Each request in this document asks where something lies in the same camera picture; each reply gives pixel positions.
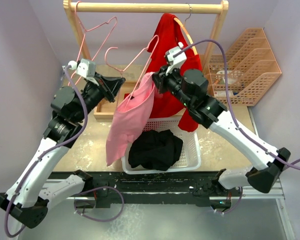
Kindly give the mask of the red t shirt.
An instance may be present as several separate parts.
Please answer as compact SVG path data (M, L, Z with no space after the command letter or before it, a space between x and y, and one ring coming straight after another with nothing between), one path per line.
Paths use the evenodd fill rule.
M177 55L187 42L177 17L165 13L154 32L158 40L151 43L150 64L141 85L127 95L117 109L115 119L121 120L131 133L142 131L150 118L172 117L185 110L178 127L195 131L199 124L198 107L204 101L208 82L202 73L199 56L191 49Z

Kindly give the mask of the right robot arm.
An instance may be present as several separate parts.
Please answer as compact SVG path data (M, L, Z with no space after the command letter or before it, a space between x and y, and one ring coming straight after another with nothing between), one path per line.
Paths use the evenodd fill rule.
M200 70L188 69L181 74L178 68L170 73L166 73L167 69L163 66L152 76L159 92L171 93L196 123L223 137L251 163L246 168L220 170L212 183L213 192L223 196L235 187L251 186L269 193L289 160L290 151L268 144L233 118L222 102L208 94L209 82Z

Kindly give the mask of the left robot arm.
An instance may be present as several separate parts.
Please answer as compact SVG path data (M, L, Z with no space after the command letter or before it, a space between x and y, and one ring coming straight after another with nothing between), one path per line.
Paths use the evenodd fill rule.
M0 208L5 217L13 217L23 228L33 229L49 210L73 195L88 196L94 190L93 177L82 170L53 187L43 189L57 163L72 148L88 123L88 114L102 101L115 102L124 77L107 77L95 73L82 90L61 87L51 102L49 121L32 160L6 192L0 192Z

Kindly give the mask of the wooden clothes rack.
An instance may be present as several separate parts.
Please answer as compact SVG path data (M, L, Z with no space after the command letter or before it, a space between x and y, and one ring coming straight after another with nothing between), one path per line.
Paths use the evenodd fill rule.
M190 13L189 6L186 3L106 3L106 2L89 2L95 4L107 4L107 13L171 13L171 14L187 14ZM223 27L226 15L229 10L229 2L221 0L220 4L190 4L192 7L192 14L215 14L216 18L211 30L211 40L218 40L221 29ZM206 47L203 58L203 69L209 63L214 47L213 42L209 43ZM98 106L94 110L94 118L100 121L112 121L113 114L103 115Z

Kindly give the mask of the aluminium rail frame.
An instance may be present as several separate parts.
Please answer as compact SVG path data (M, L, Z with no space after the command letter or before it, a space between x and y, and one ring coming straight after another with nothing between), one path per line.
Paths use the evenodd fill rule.
M232 211L214 212L226 194L209 190L221 169L250 167L249 160L216 133L196 131L201 165L193 171L127 174L121 160L106 165L111 121L88 124L45 183L53 187L81 169L96 193L71 196L55 206L25 240L293 240L282 183L267 194L250 186L231 192Z

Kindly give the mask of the peach plastic file organizer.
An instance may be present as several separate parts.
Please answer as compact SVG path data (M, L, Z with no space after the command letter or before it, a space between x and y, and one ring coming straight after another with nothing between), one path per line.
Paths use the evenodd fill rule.
M203 70L209 95L233 91L233 96L215 97L223 104L255 106L282 74L263 28L247 28L225 56L213 54Z

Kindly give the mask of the wooden hanger with metal hook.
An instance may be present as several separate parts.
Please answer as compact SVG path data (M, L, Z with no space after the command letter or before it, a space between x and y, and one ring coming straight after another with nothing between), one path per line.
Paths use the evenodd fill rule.
M177 17L175 17L173 20L180 26L180 28L183 31L184 35L188 39L188 42L192 45L194 42L193 42L192 37L190 36L189 32L186 29L186 22L191 17L193 9L192 9L192 6L189 3L187 3L187 5L189 7L189 16L185 19L184 23L182 23Z

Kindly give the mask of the white box with red logo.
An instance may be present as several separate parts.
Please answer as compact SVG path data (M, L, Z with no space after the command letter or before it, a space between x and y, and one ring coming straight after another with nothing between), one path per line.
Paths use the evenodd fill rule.
M228 94L230 97L233 97L233 96L234 96L232 90L228 90L228 91L225 91L225 90L222 90L222 91L214 91L213 94L214 94L215 97L226 97L227 94Z

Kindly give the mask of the pink t shirt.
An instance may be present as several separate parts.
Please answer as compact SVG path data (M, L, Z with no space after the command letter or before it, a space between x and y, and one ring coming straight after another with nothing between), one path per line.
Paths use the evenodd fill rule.
M150 118L156 88L153 74L146 73L139 87L117 106L105 145L107 166L125 155L128 145L141 135Z

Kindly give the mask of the black t shirt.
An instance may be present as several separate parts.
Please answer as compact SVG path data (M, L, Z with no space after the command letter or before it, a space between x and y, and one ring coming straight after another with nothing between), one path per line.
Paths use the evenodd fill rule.
M128 163L132 168L142 166L148 170L167 171L179 161L183 143L169 129L144 131L132 143Z

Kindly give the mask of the pink wire hanger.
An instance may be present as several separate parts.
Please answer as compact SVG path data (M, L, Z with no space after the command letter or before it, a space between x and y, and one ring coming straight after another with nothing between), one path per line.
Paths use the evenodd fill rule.
M125 83L115 97L115 102L102 101L100 103L97 107L100 113L112 115L118 104L124 100L125 95L138 88L150 63L152 53L148 52L148 48L151 43L157 42L156 36L147 41L119 37L106 44L105 51L100 57L102 65L97 69L107 77L124 77Z
M65 14L78 44L76 57L71 56L66 62L79 61L84 58L97 64L106 64L104 57L106 47L108 46L107 41L118 24L117 16L113 15L108 20L88 28L80 19L79 13L105 14L107 12L107 6L105 3L96 4L82 2L80 0L77 2L71 0L63 1Z

